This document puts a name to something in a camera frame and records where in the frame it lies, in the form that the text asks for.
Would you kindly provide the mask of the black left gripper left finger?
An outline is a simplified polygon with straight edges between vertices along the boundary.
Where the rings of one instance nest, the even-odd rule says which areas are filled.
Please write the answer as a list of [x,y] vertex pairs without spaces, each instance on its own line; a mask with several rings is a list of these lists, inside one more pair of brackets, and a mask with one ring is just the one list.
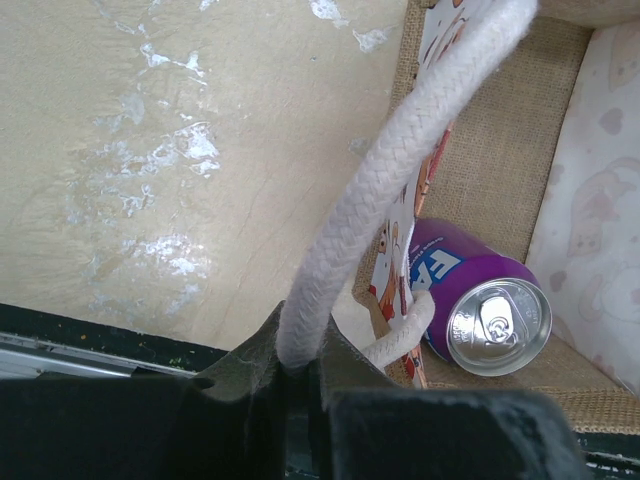
[[5,479],[281,479],[279,316],[195,376],[46,373],[1,384]]

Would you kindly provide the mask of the purple Fanta can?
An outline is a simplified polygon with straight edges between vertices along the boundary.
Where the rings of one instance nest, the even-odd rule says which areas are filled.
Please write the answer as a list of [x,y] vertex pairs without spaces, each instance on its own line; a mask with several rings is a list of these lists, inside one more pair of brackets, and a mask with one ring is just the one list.
[[431,294],[423,338],[442,359],[482,377],[514,373],[546,345],[549,302],[531,271],[454,224],[418,219],[408,250],[412,292]]

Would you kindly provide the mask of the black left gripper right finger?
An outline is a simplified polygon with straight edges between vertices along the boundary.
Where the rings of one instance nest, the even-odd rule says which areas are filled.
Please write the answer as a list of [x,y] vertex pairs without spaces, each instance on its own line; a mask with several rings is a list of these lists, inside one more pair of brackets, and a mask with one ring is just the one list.
[[327,328],[310,370],[323,479],[587,479],[559,406],[525,390],[401,387]]

